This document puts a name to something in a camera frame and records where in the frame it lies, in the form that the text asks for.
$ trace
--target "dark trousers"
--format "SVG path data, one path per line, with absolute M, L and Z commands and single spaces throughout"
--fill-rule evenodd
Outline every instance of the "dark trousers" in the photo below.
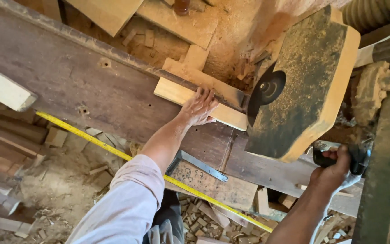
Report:
M 152 226 L 159 225 L 160 227 L 167 219 L 171 222 L 172 235 L 176 236 L 181 243 L 184 243 L 185 238 L 183 234 L 183 219 L 181 218 L 179 195 L 175 191 L 165 189 L 160 209 L 154 215 Z M 149 244 L 147 234 L 144 235 L 143 244 Z

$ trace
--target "workbench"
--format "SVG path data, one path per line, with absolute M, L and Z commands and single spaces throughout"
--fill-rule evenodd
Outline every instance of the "workbench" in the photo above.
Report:
M 181 108 L 153 94 L 160 77 L 196 89 L 11 0 L 0 0 L 0 73 L 38 95 L 35 109 L 139 143 L 147 142 Z M 181 149 L 241 182 L 300 197 L 303 190 L 296 185 L 308 185 L 317 167 L 312 155 L 290 164 L 276 162 L 246 153 L 246 141 L 246 132 L 217 122 L 192 127 Z M 238 185 L 230 195 L 245 197 L 239 196 Z M 336 195 L 330 208 L 356 217 L 362 186 L 363 181 L 349 189 L 353 197 Z

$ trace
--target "tape measure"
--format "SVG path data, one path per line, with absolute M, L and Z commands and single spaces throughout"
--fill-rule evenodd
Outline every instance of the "tape measure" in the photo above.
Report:
M 90 136 L 89 134 L 83 132 L 82 130 L 79 130 L 79 129 L 69 125 L 68 123 L 66 123 L 64 121 L 55 118 L 52 115 L 49 115 L 49 114 L 47 114 L 45 112 L 39 112 L 39 111 L 37 111 L 36 114 L 38 116 L 46 119 L 46 120 L 51 121 L 52 123 L 58 125 L 59 127 L 64 128 L 64 129 L 66 129 L 66 130 L 68 130 L 68 131 L 70 131 L 70 132 L 72 132 L 72 133 L 74 133 L 74 134 L 84 138 L 85 140 L 87 140 L 87 141 L 89 141 L 91 143 L 94 143 L 94 144 L 98 145 L 99 147 L 101 147 L 101 148 L 103 148 L 103 149 L 105 149 L 105 150 L 107 150 L 107 151 L 109 151 L 111 153 L 114 153 L 115 155 L 117 155 L 117 156 L 119 156 L 119 157 L 121 157 L 123 159 L 126 159 L 127 161 L 132 159 L 132 157 L 130 157 L 129 155 L 123 153 L 122 151 L 117 150 L 116 148 L 111 147 L 110 145 L 108 145 L 106 143 L 103 143 L 99 139 L 97 139 L 97 138 L 95 138 L 93 136 Z M 251 218 L 249 216 L 246 216 L 243 213 L 240 213 L 239 211 L 237 211 L 237 210 L 235 210 L 233 208 L 228 207 L 227 205 L 225 205 L 225 204 L 223 204 L 223 203 L 221 203 L 221 202 L 219 202 L 219 201 L 217 201 L 217 200 L 207 196 L 206 194 L 204 194 L 202 192 L 199 192 L 199 191 L 193 189 L 190 186 L 187 186 L 187 185 L 181 183 L 180 181 L 178 181 L 178 180 L 176 180 L 176 179 L 174 179 L 174 178 L 172 178 L 172 177 L 170 177 L 168 175 L 164 175 L 163 177 L 164 177 L 164 179 L 166 181 L 168 181 L 170 183 L 173 183 L 174 185 L 176 185 L 176 186 L 178 186 L 178 187 L 180 187 L 180 188 L 182 188 L 182 189 L 192 193 L 193 195 L 195 195 L 195 196 L 197 196 L 197 197 L 199 197 L 199 198 L 201 198 L 203 200 L 208 201 L 209 203 L 212 203 L 212 204 L 214 204 L 214 205 L 216 205 L 216 206 L 218 206 L 220 208 L 223 208 L 223 209 L 227 210 L 228 212 L 231 212 L 231 213 L 234 213 L 234 214 L 240 216 L 242 219 L 245 219 L 246 221 L 248 221 L 248 222 L 250 222 L 250 223 L 252 223 L 252 224 L 254 224 L 254 225 L 256 225 L 256 226 L 258 226 L 260 228 L 262 228 L 265 231 L 268 231 L 268 232 L 271 233 L 272 230 L 273 230 L 272 228 L 268 227 L 267 225 L 263 225 L 262 223 L 258 222 L 257 220 L 255 220 L 255 219 L 253 219 L 253 218 Z

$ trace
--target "hand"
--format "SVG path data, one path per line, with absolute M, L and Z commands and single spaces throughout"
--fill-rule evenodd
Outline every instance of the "hand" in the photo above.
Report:
M 326 151 L 322 154 L 326 158 L 336 159 L 336 164 L 327 168 L 316 168 L 311 174 L 310 185 L 338 192 L 360 180 L 360 175 L 350 172 L 350 154 L 346 146 L 341 145 L 336 152 Z
M 213 89 L 198 87 L 195 95 L 183 104 L 177 117 L 187 120 L 191 126 L 216 122 L 216 119 L 209 115 L 218 105 L 219 102 L 214 98 Z

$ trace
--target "light pink sleeve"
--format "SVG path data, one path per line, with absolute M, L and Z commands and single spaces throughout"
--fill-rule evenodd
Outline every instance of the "light pink sleeve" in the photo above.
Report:
M 164 189 L 156 163 L 137 155 L 118 170 L 110 191 L 88 211 L 66 243 L 142 243 Z

